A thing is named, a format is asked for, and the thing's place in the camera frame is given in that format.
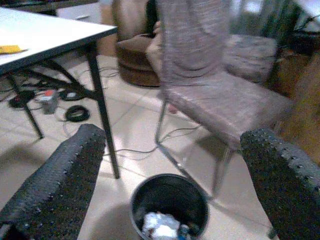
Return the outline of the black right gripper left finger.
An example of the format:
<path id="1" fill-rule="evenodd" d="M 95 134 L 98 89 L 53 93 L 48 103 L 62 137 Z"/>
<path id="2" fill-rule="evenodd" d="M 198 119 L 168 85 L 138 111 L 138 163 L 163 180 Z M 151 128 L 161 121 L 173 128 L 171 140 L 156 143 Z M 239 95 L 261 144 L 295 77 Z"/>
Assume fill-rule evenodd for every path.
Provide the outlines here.
<path id="1" fill-rule="evenodd" d="M 0 211 L 2 240 L 76 240 L 106 147 L 105 132 L 82 124 Z"/>

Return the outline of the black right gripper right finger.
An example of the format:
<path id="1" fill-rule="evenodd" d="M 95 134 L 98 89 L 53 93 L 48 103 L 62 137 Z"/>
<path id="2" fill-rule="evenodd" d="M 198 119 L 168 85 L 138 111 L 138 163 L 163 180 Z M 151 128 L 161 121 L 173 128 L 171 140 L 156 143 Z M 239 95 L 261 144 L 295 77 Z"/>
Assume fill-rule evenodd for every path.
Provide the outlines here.
<path id="1" fill-rule="evenodd" d="M 281 240 L 320 238 L 320 168 L 269 129 L 240 137 L 257 198 Z"/>

